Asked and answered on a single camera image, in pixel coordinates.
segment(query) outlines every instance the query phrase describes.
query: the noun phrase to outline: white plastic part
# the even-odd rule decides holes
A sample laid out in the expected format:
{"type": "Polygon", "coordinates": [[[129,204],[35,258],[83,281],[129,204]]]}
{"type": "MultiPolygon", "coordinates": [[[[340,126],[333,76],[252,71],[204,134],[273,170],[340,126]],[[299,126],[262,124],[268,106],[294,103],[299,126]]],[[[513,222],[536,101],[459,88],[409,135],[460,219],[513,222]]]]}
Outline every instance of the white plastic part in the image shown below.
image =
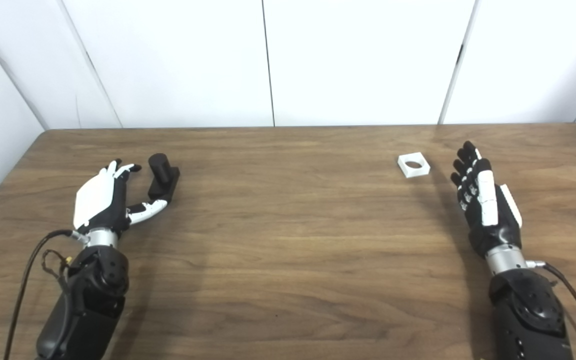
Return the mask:
{"type": "Polygon", "coordinates": [[[430,165],[426,158],[421,154],[421,152],[406,153],[405,155],[399,155],[397,164],[401,168],[406,178],[414,178],[416,176],[428,175],[430,173],[430,165]],[[420,168],[412,168],[407,166],[407,162],[413,162],[419,164],[420,168]]]}
{"type": "Polygon", "coordinates": [[[148,202],[142,202],[141,204],[143,205],[144,208],[146,208],[146,210],[128,214],[128,218],[130,218],[131,224],[141,223],[142,221],[148,220],[153,216],[157,215],[161,210],[164,210],[164,208],[168,205],[168,201],[158,199],[155,200],[152,204],[148,202]]]}
{"type": "Polygon", "coordinates": [[[102,169],[97,176],[88,180],[77,191],[75,215],[72,221],[75,229],[80,228],[92,217],[110,207],[110,203],[113,202],[114,188],[113,176],[108,175],[106,169],[102,169]]]}
{"type": "Polygon", "coordinates": [[[503,196],[505,196],[505,201],[508,202],[508,206],[510,207],[510,211],[512,212],[512,216],[514,216],[514,219],[517,221],[517,224],[519,225],[519,228],[522,228],[522,223],[524,222],[522,220],[522,215],[521,213],[519,213],[519,207],[517,207],[517,204],[515,203],[515,199],[513,198],[513,195],[510,193],[510,189],[508,189],[508,185],[503,184],[502,186],[499,186],[501,188],[501,192],[503,193],[503,196]]]}
{"type": "Polygon", "coordinates": [[[497,191],[495,190],[495,176],[492,170],[478,173],[477,184],[479,187],[477,200],[481,204],[481,225],[497,225],[499,222],[497,191]]]}

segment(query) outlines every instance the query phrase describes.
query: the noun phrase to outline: black peg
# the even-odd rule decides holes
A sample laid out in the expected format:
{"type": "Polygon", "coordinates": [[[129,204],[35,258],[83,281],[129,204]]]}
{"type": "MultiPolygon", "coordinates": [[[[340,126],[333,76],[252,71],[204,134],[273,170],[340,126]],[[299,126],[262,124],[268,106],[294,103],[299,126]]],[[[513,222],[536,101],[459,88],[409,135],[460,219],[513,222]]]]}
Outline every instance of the black peg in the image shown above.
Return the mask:
{"type": "Polygon", "coordinates": [[[179,168],[170,166],[165,153],[155,153],[148,159],[148,164],[155,176],[148,190],[148,197],[150,200],[163,199],[170,202],[181,175],[179,168]]]}

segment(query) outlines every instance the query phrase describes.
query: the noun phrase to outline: robotic arm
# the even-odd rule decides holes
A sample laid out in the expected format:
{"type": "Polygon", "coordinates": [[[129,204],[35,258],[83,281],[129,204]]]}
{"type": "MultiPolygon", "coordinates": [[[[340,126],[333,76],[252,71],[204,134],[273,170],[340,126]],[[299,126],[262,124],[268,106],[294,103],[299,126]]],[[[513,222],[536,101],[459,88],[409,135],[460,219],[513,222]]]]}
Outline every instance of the robotic arm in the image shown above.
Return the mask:
{"type": "Polygon", "coordinates": [[[100,360],[115,331],[128,291],[128,259],[119,238],[132,224],[170,203],[180,171],[163,153],[148,160],[154,180],[147,202],[126,206],[126,185],[137,164],[118,168],[116,159],[77,192],[71,237],[84,248],[57,278],[62,294],[37,339],[37,360],[100,360]]]}
{"type": "Polygon", "coordinates": [[[522,255],[519,209],[506,185],[495,183],[489,160],[466,141],[450,176],[464,210],[470,244],[492,272],[498,360],[572,360],[563,307],[548,279],[522,255]]]}

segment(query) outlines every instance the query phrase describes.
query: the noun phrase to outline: black finger segment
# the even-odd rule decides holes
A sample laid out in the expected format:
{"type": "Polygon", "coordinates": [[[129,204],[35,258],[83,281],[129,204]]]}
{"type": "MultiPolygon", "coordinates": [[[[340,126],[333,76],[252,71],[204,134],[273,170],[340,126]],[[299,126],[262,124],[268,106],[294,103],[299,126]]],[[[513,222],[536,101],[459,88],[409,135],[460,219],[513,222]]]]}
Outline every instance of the black finger segment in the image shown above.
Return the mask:
{"type": "Polygon", "coordinates": [[[461,161],[464,164],[468,164],[471,162],[471,157],[468,154],[468,152],[466,150],[464,150],[463,148],[460,148],[459,150],[457,150],[457,157],[459,157],[459,159],[461,159],[461,161]]]}
{"type": "Polygon", "coordinates": [[[466,152],[467,152],[469,155],[471,155],[471,157],[472,157],[473,159],[476,159],[476,158],[477,158],[477,155],[476,155],[476,154],[477,154],[477,152],[476,152],[477,148],[475,147],[475,145],[473,145],[472,142],[470,142],[470,141],[464,142],[464,143],[463,143],[463,149],[466,150],[466,152]]]}
{"type": "Polygon", "coordinates": [[[463,162],[459,161],[459,160],[455,160],[452,163],[452,166],[454,167],[455,170],[457,170],[457,173],[459,173],[459,175],[466,176],[466,165],[464,165],[463,162]]]}
{"type": "Polygon", "coordinates": [[[452,174],[450,174],[450,180],[452,181],[453,184],[455,184],[455,186],[459,187],[462,184],[462,176],[460,176],[458,173],[453,172],[452,174]]]}
{"type": "Polygon", "coordinates": [[[475,168],[473,169],[476,171],[476,173],[481,173],[482,171],[486,171],[486,170],[492,170],[492,165],[490,164],[490,161],[488,159],[481,159],[479,161],[477,161],[477,163],[475,164],[475,168]]]}

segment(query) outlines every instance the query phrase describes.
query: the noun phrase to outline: white square block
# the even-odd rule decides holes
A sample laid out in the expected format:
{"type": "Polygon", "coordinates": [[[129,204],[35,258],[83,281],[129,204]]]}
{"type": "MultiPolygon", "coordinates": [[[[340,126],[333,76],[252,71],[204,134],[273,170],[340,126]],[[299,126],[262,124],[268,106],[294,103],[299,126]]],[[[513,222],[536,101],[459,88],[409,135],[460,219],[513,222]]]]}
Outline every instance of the white square block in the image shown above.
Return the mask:
{"type": "Polygon", "coordinates": [[[414,178],[416,176],[428,175],[430,173],[430,165],[426,161],[426,158],[421,154],[421,152],[406,153],[405,155],[399,155],[397,164],[401,168],[406,178],[414,178]],[[412,168],[407,166],[407,162],[414,162],[421,165],[420,168],[412,168]]]}

